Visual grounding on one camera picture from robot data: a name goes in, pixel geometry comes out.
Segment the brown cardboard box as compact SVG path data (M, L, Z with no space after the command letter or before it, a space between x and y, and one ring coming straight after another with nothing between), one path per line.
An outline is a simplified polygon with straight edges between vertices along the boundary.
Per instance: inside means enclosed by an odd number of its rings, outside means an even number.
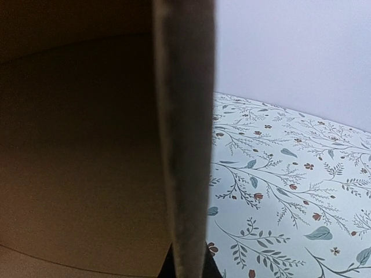
M201 277L214 1L1 2L1 276Z

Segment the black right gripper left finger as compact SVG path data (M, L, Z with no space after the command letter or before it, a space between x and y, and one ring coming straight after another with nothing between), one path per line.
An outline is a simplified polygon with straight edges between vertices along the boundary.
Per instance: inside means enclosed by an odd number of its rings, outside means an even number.
M158 274L158 278L176 278L172 246L169 247L161 270Z

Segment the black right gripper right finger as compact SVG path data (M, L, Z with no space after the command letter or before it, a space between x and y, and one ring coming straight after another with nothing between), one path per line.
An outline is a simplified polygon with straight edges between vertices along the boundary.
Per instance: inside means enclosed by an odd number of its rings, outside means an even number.
M201 278L222 278L222 275L218 270L212 252L209 250L207 243L205 243L205 257Z

